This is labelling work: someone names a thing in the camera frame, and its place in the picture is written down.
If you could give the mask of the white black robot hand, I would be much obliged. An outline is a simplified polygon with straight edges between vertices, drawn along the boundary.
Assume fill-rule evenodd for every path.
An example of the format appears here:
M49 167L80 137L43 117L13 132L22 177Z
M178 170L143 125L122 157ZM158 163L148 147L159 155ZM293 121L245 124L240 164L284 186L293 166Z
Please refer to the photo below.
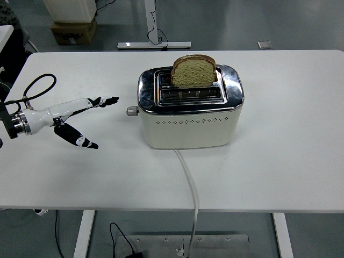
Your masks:
M18 117L23 124L26 135L38 133L43 127L54 127L54 133L68 143L85 148L98 149L98 145L87 139L81 132L66 123L66 120L93 108L104 108L116 104L119 97L81 98L70 102L61 103L37 111L31 109L22 110Z

